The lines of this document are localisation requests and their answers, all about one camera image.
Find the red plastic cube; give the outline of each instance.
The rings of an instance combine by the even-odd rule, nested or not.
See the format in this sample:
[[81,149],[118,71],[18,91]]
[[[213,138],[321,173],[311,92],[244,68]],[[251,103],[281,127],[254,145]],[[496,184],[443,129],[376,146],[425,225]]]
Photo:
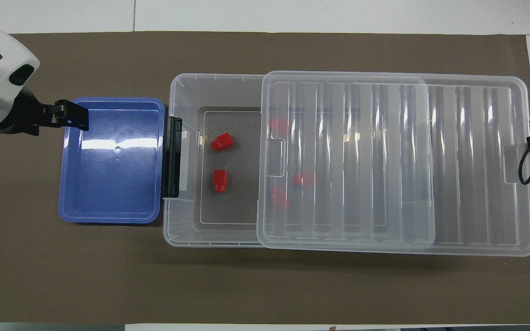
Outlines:
[[214,190],[218,193],[226,191],[228,184],[228,172],[226,170],[214,170]]
[[229,148],[230,146],[234,145],[234,141],[232,141],[232,137],[230,137],[230,134],[228,132],[219,135],[216,137],[216,139],[212,140],[210,143],[210,146],[215,151],[218,151],[220,149]]
[[318,184],[318,175],[311,171],[296,174],[296,176],[294,176],[294,184],[303,187],[313,187]]
[[269,119],[269,129],[275,132],[278,137],[286,136],[292,125],[293,121],[285,118]]
[[271,199],[276,209],[286,209],[290,206],[290,201],[287,198],[286,190],[282,187],[274,187],[271,189]]

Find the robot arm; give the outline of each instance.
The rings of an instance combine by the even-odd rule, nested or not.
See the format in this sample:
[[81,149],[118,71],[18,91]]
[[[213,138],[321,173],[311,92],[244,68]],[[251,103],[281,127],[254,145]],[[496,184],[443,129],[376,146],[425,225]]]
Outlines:
[[25,46],[0,31],[0,133],[33,136],[40,126],[74,126],[89,130],[88,109],[67,100],[40,103],[24,87],[40,62]]

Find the white table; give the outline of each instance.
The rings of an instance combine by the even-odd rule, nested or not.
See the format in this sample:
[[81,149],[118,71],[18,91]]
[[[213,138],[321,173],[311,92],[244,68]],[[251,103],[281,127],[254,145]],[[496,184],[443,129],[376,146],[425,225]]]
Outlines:
[[[0,29],[8,33],[256,31],[524,34],[527,35],[530,58],[530,0],[0,0]],[[251,329],[296,331],[328,327],[254,325]],[[379,327],[383,326],[350,325],[348,328]],[[230,325],[127,327],[132,331],[171,329],[234,330]]]

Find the plastic lid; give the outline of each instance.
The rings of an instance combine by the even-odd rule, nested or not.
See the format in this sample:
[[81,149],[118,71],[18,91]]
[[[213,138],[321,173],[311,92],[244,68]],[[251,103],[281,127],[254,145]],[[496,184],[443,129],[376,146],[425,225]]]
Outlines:
[[273,71],[262,92],[265,247],[407,252],[434,242],[421,79]]
[[58,212],[80,223],[153,221],[160,209],[165,109],[154,98],[78,98],[90,130],[66,128]]

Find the transparent lid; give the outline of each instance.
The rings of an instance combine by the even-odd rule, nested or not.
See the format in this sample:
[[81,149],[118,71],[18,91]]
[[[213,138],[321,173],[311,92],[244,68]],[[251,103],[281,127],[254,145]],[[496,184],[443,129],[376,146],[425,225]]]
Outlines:
[[404,78],[265,76],[258,216],[263,245],[406,251],[434,242],[427,86]]
[[530,254],[521,80],[273,71],[262,93],[265,247]]

